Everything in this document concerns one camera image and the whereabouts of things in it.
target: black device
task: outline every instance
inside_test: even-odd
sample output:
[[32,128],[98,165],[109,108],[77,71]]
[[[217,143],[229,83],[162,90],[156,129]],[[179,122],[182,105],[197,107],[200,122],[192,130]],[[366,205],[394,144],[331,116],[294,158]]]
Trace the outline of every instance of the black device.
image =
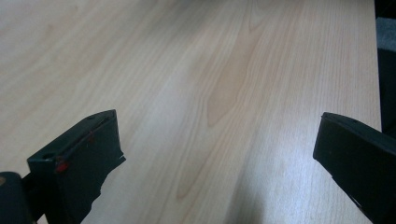
[[396,223],[396,139],[324,113],[314,159],[373,223]]
[[116,111],[89,116],[31,156],[26,177],[0,173],[0,223],[80,223],[124,161]]

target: light wood surface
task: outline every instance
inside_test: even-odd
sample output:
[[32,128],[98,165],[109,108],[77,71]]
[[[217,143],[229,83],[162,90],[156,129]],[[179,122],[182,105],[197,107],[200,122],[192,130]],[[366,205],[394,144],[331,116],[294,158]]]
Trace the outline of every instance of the light wood surface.
[[1,1],[0,74],[1,171],[117,109],[84,223],[369,223],[312,152],[380,129],[372,0]]

